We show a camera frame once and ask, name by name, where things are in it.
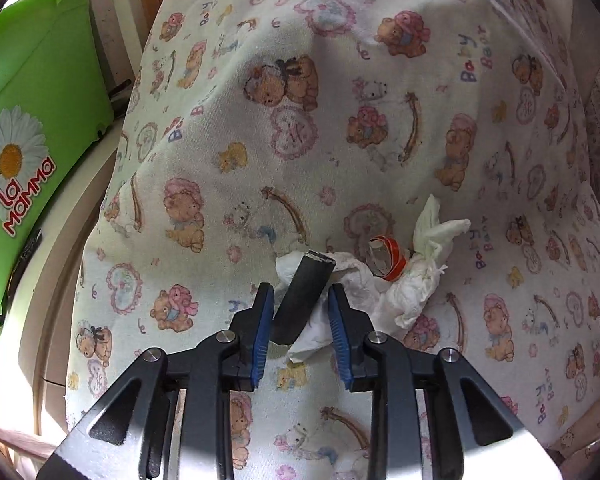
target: daisy sticker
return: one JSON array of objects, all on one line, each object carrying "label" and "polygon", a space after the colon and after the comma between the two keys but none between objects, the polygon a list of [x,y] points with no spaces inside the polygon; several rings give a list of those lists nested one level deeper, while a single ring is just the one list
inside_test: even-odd
[{"label": "daisy sticker", "polygon": [[13,224],[19,224],[30,207],[30,196],[40,191],[40,181],[56,169],[45,146],[42,124],[36,117],[23,114],[19,106],[0,113],[0,219],[5,231],[14,236]]}]

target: white cloth with teddy bears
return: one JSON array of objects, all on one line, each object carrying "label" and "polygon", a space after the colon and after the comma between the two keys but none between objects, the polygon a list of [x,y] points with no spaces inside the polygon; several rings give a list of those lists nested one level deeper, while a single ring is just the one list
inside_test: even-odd
[{"label": "white cloth with teddy bears", "polygon": [[[544,0],[164,0],[84,250],[69,426],[145,348],[227,327],[277,256],[408,247],[433,194],[472,226],[395,336],[458,348],[557,440],[600,396],[600,208],[563,35]],[[370,396],[330,348],[286,350],[232,396],[236,478],[363,479]]]}]

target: blue object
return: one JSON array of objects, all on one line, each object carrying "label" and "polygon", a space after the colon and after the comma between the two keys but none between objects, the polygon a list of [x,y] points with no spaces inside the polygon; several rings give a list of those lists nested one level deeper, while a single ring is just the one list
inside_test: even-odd
[{"label": "blue object", "polygon": [[333,336],[333,348],[336,351],[336,362],[338,364],[338,373],[347,390],[353,383],[353,372],[351,371],[351,355],[349,353],[349,339],[344,329],[342,315],[338,308],[338,300],[332,288],[329,289],[329,301],[327,312],[329,314],[329,324],[331,325],[331,335]]},{"label": "blue object", "polygon": [[260,315],[256,339],[253,342],[251,384],[254,388],[258,387],[260,379],[264,375],[264,365],[267,362],[267,348],[269,347],[269,334],[271,333],[271,321],[273,320],[273,304],[274,295],[272,288],[270,288]]}]

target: green container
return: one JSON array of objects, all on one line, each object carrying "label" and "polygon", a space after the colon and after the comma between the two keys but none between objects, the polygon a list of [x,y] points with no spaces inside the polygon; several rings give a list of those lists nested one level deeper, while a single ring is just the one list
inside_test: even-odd
[{"label": "green container", "polygon": [[89,0],[9,0],[0,12],[0,315],[45,204],[112,121]]}]

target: crumpled tissue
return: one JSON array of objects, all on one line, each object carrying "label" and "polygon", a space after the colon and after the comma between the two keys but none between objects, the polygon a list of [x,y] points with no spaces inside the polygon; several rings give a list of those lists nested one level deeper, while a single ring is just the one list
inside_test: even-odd
[{"label": "crumpled tissue", "polygon": [[[400,329],[411,329],[438,288],[440,275],[446,269],[444,263],[453,250],[453,239],[471,227],[467,219],[441,224],[439,212],[440,202],[430,195],[413,231],[414,253],[400,278],[393,283],[374,276],[353,254],[328,253],[336,266],[304,330],[288,350],[289,359],[295,363],[305,361],[332,342],[327,314],[327,293],[331,283],[342,284],[350,306],[369,314],[375,330],[392,334]],[[301,251],[293,251],[276,259],[276,272],[280,278],[277,296],[291,283],[303,256]]]}]

